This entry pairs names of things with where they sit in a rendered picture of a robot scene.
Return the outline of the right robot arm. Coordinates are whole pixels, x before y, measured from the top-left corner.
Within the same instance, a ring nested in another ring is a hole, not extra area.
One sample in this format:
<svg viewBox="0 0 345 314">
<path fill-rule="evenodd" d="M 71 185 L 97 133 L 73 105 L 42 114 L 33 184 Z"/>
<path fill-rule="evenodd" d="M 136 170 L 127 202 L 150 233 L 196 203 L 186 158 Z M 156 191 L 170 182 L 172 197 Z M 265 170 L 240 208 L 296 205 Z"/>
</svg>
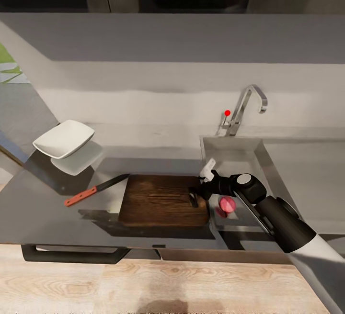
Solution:
<svg viewBox="0 0 345 314">
<path fill-rule="evenodd" d="M 345 259 L 326 243 L 284 199 L 268 197 L 264 184 L 245 173 L 219 176 L 211 158 L 192 192 L 208 200 L 212 194 L 238 197 L 262 228 L 276 240 L 330 314 L 345 314 Z"/>
</svg>

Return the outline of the parer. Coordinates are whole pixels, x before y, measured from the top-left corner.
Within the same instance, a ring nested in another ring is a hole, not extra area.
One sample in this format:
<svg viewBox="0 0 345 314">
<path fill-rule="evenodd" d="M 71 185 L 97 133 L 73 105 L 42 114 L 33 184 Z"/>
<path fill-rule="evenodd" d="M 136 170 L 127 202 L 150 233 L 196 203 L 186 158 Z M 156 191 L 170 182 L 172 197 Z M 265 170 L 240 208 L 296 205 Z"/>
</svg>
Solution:
<svg viewBox="0 0 345 314">
<path fill-rule="evenodd" d="M 76 202 L 79 202 L 85 198 L 87 198 L 88 196 L 91 196 L 93 194 L 95 194 L 96 192 L 98 192 L 99 190 L 125 178 L 126 176 L 129 176 L 130 174 L 124 174 L 124 175 L 120 175 L 120 176 L 117 176 L 113 179 L 110 179 L 98 186 L 94 186 L 93 188 L 89 189 L 89 190 L 86 190 L 76 196 L 74 196 L 73 198 L 71 198 L 70 200 L 65 200 L 65 205 L 68 207 L 68 206 L 71 206 L 73 204 L 75 204 Z"/>
</svg>

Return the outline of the cutting board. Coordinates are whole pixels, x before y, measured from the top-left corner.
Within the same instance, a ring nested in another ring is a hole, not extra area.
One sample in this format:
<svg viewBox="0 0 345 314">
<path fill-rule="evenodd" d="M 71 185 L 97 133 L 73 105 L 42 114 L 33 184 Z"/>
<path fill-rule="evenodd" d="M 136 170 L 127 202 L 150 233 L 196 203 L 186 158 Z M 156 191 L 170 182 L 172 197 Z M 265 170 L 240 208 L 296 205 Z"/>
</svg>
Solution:
<svg viewBox="0 0 345 314">
<path fill-rule="evenodd" d="M 190 204 L 190 188 L 201 179 L 191 176 L 129 175 L 118 221 L 121 226 L 206 226 L 207 205 L 196 195 Z"/>
</svg>

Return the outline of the vidalia onion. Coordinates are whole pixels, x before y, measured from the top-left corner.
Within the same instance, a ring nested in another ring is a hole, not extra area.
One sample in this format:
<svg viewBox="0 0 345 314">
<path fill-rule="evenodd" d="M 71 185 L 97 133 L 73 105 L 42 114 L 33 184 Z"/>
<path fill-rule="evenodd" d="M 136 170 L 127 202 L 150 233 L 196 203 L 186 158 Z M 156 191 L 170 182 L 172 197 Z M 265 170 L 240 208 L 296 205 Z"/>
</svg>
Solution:
<svg viewBox="0 0 345 314">
<path fill-rule="evenodd" d="M 225 212 L 226 217 L 236 209 L 236 202 L 231 196 L 224 196 L 220 199 L 219 205 Z"/>
</svg>

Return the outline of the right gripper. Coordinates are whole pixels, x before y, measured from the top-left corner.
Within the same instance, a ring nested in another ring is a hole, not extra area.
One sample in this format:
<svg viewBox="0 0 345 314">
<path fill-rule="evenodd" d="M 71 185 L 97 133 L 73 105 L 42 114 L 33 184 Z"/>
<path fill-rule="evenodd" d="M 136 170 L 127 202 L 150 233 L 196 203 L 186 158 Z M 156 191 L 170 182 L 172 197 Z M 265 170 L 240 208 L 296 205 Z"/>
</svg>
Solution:
<svg viewBox="0 0 345 314">
<path fill-rule="evenodd" d="M 203 197 L 204 200 L 208 200 L 212 194 L 223 195 L 219 187 L 219 182 L 221 178 L 227 178 L 227 177 L 219 176 L 216 170 L 211 170 L 211 173 L 214 175 L 214 178 L 212 179 L 212 181 L 205 182 L 204 179 L 202 179 L 202 182 L 199 188 L 190 188 L 192 192 L 200 195 L 201 197 Z"/>
</svg>

